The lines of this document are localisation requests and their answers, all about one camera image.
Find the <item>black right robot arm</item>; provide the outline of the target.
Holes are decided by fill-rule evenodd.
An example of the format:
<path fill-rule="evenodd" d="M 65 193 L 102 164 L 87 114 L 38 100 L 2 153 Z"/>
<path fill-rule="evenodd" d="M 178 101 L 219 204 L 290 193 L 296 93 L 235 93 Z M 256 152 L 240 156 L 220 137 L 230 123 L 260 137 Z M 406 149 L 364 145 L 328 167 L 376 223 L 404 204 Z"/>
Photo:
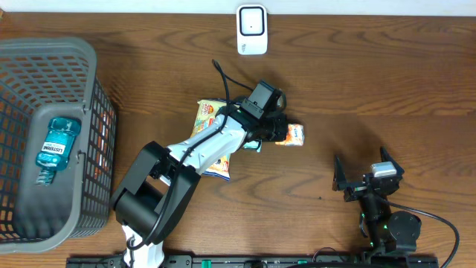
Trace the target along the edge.
<path fill-rule="evenodd" d="M 359 182 L 347 180 L 340 159 L 334 158 L 332 189 L 342 191 L 346 202 L 359 202 L 360 229 L 370 238 L 378 253 L 415 252 L 421 231 L 421 219 L 407 211 L 392 212 L 387 197 L 399 190 L 405 170 L 380 148 L 381 161 Z"/>

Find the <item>teal mouthwash bottle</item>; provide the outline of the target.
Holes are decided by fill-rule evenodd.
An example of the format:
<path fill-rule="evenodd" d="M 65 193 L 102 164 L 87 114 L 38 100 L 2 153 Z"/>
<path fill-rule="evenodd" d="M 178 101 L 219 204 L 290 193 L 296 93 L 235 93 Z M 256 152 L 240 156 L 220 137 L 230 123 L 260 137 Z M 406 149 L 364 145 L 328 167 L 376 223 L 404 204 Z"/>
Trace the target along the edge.
<path fill-rule="evenodd" d="M 36 155 L 36 165 L 40 167 L 37 185 L 50 185 L 56 173 L 67 168 L 80 131 L 80 122 L 73 118 L 55 117 L 49 121 L 44 143 Z"/>

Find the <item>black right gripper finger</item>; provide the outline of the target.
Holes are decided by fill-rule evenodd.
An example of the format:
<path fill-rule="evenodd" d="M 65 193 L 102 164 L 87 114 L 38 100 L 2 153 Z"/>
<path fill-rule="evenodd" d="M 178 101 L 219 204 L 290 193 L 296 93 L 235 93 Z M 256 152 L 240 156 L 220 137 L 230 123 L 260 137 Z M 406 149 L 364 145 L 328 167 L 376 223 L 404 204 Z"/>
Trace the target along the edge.
<path fill-rule="evenodd" d="M 403 175 L 405 170 L 393 159 L 385 147 L 380 147 L 380 156 L 382 162 L 391 162 L 396 169 L 397 175 Z"/>
<path fill-rule="evenodd" d="M 341 161 L 337 155 L 334 156 L 334 177 L 332 189 L 334 191 L 344 191 L 347 187 L 347 179 L 342 168 Z"/>

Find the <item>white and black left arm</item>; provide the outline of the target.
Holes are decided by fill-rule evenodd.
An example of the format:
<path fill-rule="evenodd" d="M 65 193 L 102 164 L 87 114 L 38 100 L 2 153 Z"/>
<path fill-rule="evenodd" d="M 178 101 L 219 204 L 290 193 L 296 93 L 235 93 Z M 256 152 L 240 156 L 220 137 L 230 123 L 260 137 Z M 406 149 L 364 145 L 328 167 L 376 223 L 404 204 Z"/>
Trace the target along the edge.
<path fill-rule="evenodd" d="M 250 141 L 283 141 L 286 96 L 258 86 L 239 106 L 227 102 L 201 132 L 178 144 L 155 141 L 138 153 L 111 198 L 126 235 L 126 267 L 159 267 L 163 242 L 185 213 L 202 174 Z"/>

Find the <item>light green snack pouch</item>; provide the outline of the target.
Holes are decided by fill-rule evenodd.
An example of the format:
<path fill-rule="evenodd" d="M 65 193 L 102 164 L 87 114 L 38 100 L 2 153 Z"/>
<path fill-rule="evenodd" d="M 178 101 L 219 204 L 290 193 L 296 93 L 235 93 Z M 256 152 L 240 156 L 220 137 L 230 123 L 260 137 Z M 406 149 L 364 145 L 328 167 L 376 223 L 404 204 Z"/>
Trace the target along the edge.
<path fill-rule="evenodd" d="M 262 142 L 261 142 L 261 140 L 250 141 L 250 142 L 245 143 L 242 146 L 242 148 L 243 148 L 243 150 L 250 150 L 250 151 L 260 153 L 261 148 L 262 148 Z"/>

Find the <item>small orange tissue pack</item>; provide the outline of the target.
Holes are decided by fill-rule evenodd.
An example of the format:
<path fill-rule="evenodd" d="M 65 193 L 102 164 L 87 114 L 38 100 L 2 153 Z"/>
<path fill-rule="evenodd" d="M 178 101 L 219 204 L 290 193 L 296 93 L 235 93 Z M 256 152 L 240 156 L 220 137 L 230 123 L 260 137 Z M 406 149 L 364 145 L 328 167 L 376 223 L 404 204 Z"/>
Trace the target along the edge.
<path fill-rule="evenodd" d="M 304 130 L 301 124 L 288 124 L 288 132 L 284 141 L 276 141 L 276 145 L 280 146 L 303 146 Z"/>

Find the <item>large yellow snack bag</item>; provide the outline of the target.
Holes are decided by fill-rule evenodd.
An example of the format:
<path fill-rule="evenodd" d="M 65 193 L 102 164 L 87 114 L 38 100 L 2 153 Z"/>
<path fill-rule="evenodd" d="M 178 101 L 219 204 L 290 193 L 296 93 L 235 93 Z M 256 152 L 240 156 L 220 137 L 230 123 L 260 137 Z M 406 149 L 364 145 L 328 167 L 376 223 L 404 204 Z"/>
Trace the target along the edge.
<path fill-rule="evenodd" d="M 215 117 L 220 108 L 226 106 L 225 99 L 202 99 L 198 101 L 198 111 L 196 113 L 193 131 L 191 137 L 213 125 Z M 230 158 L 231 154 L 220 153 L 219 158 L 211 164 L 203 174 L 206 176 L 214 176 L 229 181 L 230 175 Z"/>

